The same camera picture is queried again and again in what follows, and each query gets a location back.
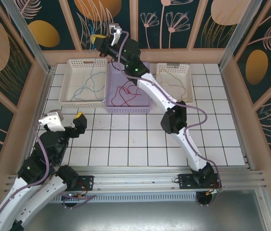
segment white tile floor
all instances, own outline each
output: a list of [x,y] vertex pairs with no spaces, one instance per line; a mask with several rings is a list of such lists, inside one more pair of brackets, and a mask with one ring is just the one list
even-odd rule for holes
[[[63,125],[70,126],[78,111],[88,120],[88,129],[69,142],[63,164],[71,166],[187,166],[188,162],[172,136],[161,126],[162,115],[154,106],[149,114],[115,115],[104,108],[68,109],[58,103],[66,64],[58,64],[44,113],[61,109]],[[204,157],[219,166],[244,166],[223,82],[216,64],[191,64],[195,102],[208,113],[206,123],[190,129]],[[203,115],[187,109],[187,123]]]

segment purple basket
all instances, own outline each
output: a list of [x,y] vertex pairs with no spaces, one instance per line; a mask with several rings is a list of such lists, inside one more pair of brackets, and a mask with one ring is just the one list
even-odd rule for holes
[[108,64],[104,106],[108,113],[146,114],[151,108],[150,97],[138,86]]

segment plastic basket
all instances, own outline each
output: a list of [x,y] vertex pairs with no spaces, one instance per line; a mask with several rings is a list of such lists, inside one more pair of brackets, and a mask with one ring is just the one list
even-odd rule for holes
[[191,68],[188,64],[157,63],[156,81],[174,99],[194,103]]
[[[146,114],[151,108],[150,97],[133,82],[108,64],[108,76],[106,83],[106,95],[104,107],[108,113],[114,114]],[[114,67],[118,68],[118,63],[113,62]]]
[[72,108],[103,107],[106,74],[106,58],[69,59],[59,103],[64,107]]

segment beige basket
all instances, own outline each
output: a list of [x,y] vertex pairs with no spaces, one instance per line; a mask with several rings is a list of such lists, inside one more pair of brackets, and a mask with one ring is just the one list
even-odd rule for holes
[[59,103],[69,108],[103,107],[106,76],[106,58],[69,59]]
[[156,81],[171,97],[182,99],[187,105],[194,104],[190,65],[157,63],[156,74]]

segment black mounting plate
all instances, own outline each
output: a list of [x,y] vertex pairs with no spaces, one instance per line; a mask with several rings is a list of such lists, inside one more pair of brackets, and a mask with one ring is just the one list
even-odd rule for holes
[[77,179],[77,184],[74,186],[74,188],[70,189],[67,188],[66,191],[74,192],[74,191],[82,191],[82,186],[79,184],[79,182],[82,182],[87,189],[87,191],[92,191],[93,189],[93,178],[94,176],[79,176]]
[[213,189],[213,182],[217,185],[219,183],[217,173],[211,174],[209,179],[202,184],[198,184],[194,181],[193,174],[179,174],[177,181],[180,189]]

